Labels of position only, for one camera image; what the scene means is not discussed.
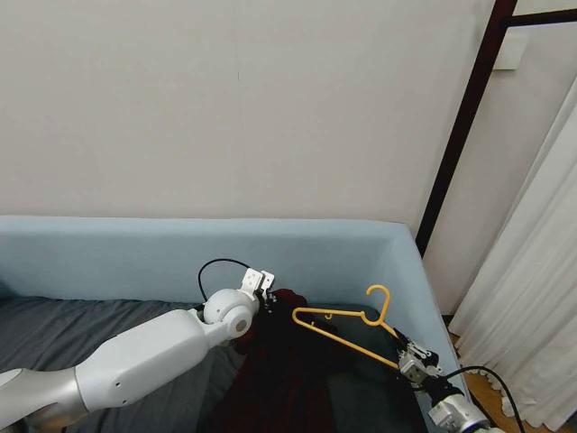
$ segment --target wooden floor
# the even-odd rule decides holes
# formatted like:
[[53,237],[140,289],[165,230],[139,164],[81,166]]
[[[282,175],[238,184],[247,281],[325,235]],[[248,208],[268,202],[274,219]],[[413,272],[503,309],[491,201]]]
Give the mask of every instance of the wooden floor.
[[[451,335],[453,343],[456,341],[457,336]],[[479,374],[469,374],[465,373],[463,375],[465,381],[467,382],[467,387],[469,391],[475,396],[477,401],[481,406],[487,411],[491,418],[502,430],[508,433],[517,433],[518,426],[514,418],[506,417],[501,410],[501,394],[499,391],[495,391],[490,387],[490,383],[485,376]],[[551,433],[546,427],[533,428],[526,422],[523,423],[525,426],[525,431],[527,433]],[[560,433],[575,433],[569,427],[562,427],[557,430]]]

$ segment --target white wall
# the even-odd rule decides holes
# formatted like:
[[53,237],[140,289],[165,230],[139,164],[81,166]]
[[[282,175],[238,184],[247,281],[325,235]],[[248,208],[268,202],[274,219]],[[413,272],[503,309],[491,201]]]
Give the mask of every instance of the white wall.
[[[516,14],[572,8],[525,0]],[[507,216],[577,74],[577,23],[525,28],[518,70],[495,71],[426,251],[441,310],[454,311]]]
[[489,0],[4,0],[0,213],[416,230]]

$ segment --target black cable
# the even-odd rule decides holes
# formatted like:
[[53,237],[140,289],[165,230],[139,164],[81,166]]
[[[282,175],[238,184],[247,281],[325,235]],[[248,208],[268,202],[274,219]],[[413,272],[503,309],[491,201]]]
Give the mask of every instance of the black cable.
[[505,390],[505,393],[507,394],[508,400],[511,402],[511,407],[513,408],[513,412],[515,413],[515,421],[517,422],[517,425],[519,427],[519,431],[521,433],[525,433],[525,428],[523,427],[523,421],[521,420],[521,417],[519,416],[519,411],[517,410],[517,405],[515,404],[515,401],[513,400],[513,396],[511,395],[511,391],[508,390],[508,387],[505,384],[505,381],[503,381],[500,378],[500,376],[498,374],[496,374],[495,372],[493,372],[490,368],[487,368],[483,365],[469,365],[467,367],[460,368],[458,370],[455,370],[452,373],[447,374],[444,378],[448,381],[449,379],[456,376],[457,374],[469,372],[470,370],[482,370],[484,372],[490,373],[493,375],[493,377],[495,377],[495,379],[497,379],[499,381],[499,383],[503,387],[503,390]]
[[246,269],[249,269],[249,268],[250,268],[250,266],[249,266],[248,264],[246,264],[246,263],[240,262],[240,261],[235,260],[235,259],[227,259],[227,258],[213,259],[213,260],[210,260],[210,261],[206,262],[205,264],[203,264],[203,265],[202,265],[202,268],[200,268],[200,269],[198,270],[197,278],[198,278],[198,288],[200,289],[200,293],[202,294],[202,297],[205,299],[205,301],[207,301],[208,298],[206,297],[205,290],[204,290],[203,287],[202,287],[202,280],[201,280],[202,271],[203,271],[207,266],[209,266],[209,265],[211,265],[211,264],[213,264],[213,263],[217,263],[217,262],[236,263],[236,264],[240,264],[241,266],[244,266]]

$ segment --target white robotic arm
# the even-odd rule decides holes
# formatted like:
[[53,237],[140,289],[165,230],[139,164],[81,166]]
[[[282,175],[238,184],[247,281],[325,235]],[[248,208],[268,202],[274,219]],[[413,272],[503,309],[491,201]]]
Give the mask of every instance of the white robotic arm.
[[104,342],[84,362],[57,372],[0,374],[0,430],[20,419],[63,428],[89,412],[131,404],[197,365],[208,350],[243,335],[259,310],[256,294],[274,276],[249,269],[239,290],[210,297],[201,314],[176,309]]

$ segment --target dark wood frame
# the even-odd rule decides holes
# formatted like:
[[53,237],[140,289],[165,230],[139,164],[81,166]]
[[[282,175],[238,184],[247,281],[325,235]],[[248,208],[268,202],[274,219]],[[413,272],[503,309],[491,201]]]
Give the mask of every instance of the dark wood frame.
[[457,163],[469,136],[508,27],[577,22],[577,9],[513,15],[516,4],[517,0],[496,0],[493,6],[461,106],[454,120],[453,130],[444,150],[441,165],[436,173],[435,183],[426,203],[421,225],[418,228],[416,243],[421,256],[425,255],[431,234],[435,229],[436,220],[441,212],[444,198],[451,185],[454,171],[457,168]]

